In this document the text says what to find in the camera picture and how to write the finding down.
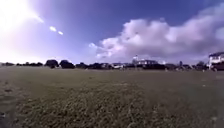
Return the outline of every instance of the white cloud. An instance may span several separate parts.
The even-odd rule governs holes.
[[[205,55],[224,48],[223,16],[224,3],[201,11],[179,26],[170,26],[164,20],[131,20],[118,36],[89,46],[98,58]]]

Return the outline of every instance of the green lawn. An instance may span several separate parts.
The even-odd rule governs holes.
[[[224,127],[223,86],[223,72],[1,67],[0,127]]]

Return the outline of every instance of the sun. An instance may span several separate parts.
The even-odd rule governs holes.
[[[13,31],[32,18],[43,22],[29,7],[28,0],[0,0],[0,33]]]

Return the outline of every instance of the sky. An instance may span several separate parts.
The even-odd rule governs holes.
[[[138,55],[194,63],[224,51],[224,0],[25,1],[44,23],[27,18],[3,31],[0,22],[0,62],[131,62]],[[14,12],[12,24],[22,16]]]

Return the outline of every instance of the blue sky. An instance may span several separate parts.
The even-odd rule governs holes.
[[[217,41],[212,40],[214,38],[213,34],[211,38],[207,38],[210,35],[204,35],[200,41],[198,41],[198,38],[195,41],[196,37],[189,40],[191,43],[199,43],[197,46],[187,47],[187,50],[183,50],[183,48],[182,50],[176,50],[174,49],[174,47],[177,47],[176,45],[168,46],[172,41],[158,41],[158,39],[154,40],[154,37],[147,38],[146,41],[145,37],[150,36],[147,35],[150,34],[149,31],[157,31],[157,28],[155,28],[156,30],[150,29],[152,27],[151,24],[155,23],[157,25],[159,23],[159,32],[162,31],[160,29],[167,28],[169,32],[167,32],[168,30],[164,31],[169,33],[169,35],[174,35],[179,42],[186,43],[187,41],[182,39],[183,35],[173,34],[173,30],[170,32],[171,28],[177,26],[178,29],[181,29],[178,31],[181,32],[188,30],[189,27],[181,27],[188,21],[190,22],[191,19],[194,19],[194,17],[202,17],[200,13],[203,10],[219,8],[221,12],[224,12],[222,11],[223,7],[220,7],[221,4],[222,0],[33,0],[30,5],[45,21],[45,24],[27,21],[20,26],[20,29],[8,36],[10,39],[4,39],[8,45],[4,45],[2,50],[5,49],[5,53],[8,52],[8,54],[13,52],[18,57],[12,55],[13,57],[0,59],[0,61],[43,62],[46,59],[56,58],[58,60],[68,59],[74,63],[79,63],[80,61],[86,63],[95,61],[114,62],[131,61],[132,56],[135,54],[142,58],[171,62],[176,62],[180,59],[186,62],[198,61],[204,59],[209,52],[220,50],[210,49],[212,44],[206,43],[208,40]],[[215,19],[218,17],[216,15],[220,14],[211,11],[209,14],[206,14],[206,16],[213,15],[215,16],[212,18]],[[215,33],[213,26],[217,24],[218,28],[222,28],[223,21],[220,22],[212,20],[211,30],[210,27],[199,28],[201,28],[200,30],[206,29],[208,33],[211,33],[211,31]],[[49,31],[48,26],[51,25],[63,31],[64,35],[60,36]],[[139,34],[139,39],[136,41],[136,35],[128,35],[130,36],[128,38],[134,41],[124,41],[123,37],[127,34],[122,35],[121,33],[129,30],[135,31],[130,29],[133,26],[140,26],[141,28],[141,30],[136,30],[136,33]],[[158,44],[155,47],[155,45],[149,45],[148,43],[150,42]]]

